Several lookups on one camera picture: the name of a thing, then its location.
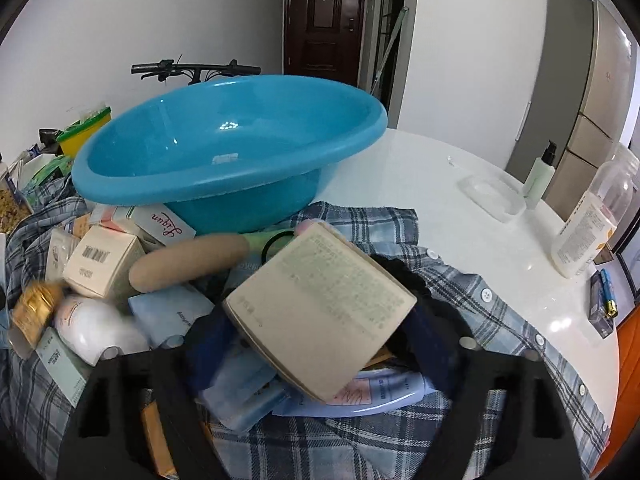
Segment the barcode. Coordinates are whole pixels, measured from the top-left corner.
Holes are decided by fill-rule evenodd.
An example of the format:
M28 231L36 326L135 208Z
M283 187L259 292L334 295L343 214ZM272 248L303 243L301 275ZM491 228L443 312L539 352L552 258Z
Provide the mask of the barcode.
M100 264L104 263L109 254L109 251L103 251L96 247L91 247L91 245L87 245L87 247L84 248L84 251L82 251L82 256L84 256L85 258L90 258L94 262L98 262Z

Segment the blue plastic basin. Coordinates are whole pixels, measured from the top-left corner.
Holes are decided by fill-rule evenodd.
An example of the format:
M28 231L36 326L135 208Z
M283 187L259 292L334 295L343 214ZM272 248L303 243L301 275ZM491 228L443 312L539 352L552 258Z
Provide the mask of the blue plastic basin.
M102 127L72 176L88 200L165 203L199 234L249 232L311 202L322 168L386 129L379 101L325 79L264 75L153 98Z

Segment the white table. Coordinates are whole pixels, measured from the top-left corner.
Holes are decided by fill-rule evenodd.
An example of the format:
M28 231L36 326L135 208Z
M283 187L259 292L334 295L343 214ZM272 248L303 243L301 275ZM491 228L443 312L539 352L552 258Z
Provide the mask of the white table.
M342 206L394 206L418 213L420 245L463 272L480 274L575 367L608 425L618 394L618 340L587 319L589 277L571 280L548 252L564 222L546 203L511 224L498 222L458 188L470 175L517 181L485 160L429 137L387 130L337 167L316 197Z

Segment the dark brown wooden door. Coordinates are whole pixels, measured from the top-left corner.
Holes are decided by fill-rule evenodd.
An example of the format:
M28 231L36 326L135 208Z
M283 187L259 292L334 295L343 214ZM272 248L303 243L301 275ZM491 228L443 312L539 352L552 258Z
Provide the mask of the dark brown wooden door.
M364 0L285 0L284 73L358 84Z

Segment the handlebar grip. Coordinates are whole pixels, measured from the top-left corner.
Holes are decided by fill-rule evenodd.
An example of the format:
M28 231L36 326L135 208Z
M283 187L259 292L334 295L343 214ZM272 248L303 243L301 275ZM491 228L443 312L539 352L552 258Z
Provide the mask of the handlebar grip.
M132 74L144 74L147 72L154 72L160 70L158 63L146 63L142 65L131 65Z
M237 75L260 75L262 69L259 66L235 65L233 68Z

